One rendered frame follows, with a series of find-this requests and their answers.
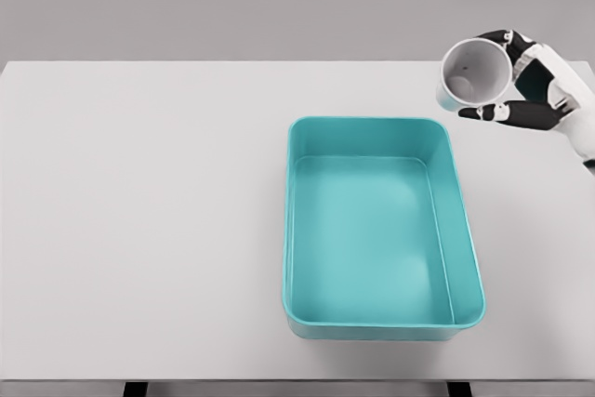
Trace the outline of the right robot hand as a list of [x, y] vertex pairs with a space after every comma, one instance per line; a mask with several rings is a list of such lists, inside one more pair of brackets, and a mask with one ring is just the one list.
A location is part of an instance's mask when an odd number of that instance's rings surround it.
[[501, 45], [512, 65], [511, 82], [521, 100], [506, 100], [458, 112], [463, 118], [563, 134], [575, 149], [575, 124], [595, 112], [595, 91], [551, 46], [514, 30], [482, 33]]

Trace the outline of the teal rectangular basket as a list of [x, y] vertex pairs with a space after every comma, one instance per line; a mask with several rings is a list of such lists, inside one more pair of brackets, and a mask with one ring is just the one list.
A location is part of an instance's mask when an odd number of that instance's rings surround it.
[[306, 116], [288, 129], [282, 303], [305, 339], [446, 341], [486, 312], [446, 127]]

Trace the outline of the white paper cup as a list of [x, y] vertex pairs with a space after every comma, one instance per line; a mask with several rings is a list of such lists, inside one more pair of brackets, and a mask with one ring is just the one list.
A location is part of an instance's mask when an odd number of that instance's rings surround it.
[[436, 99], [449, 112], [478, 108], [500, 100], [511, 78], [512, 65], [501, 45], [480, 37], [465, 39], [441, 61]]

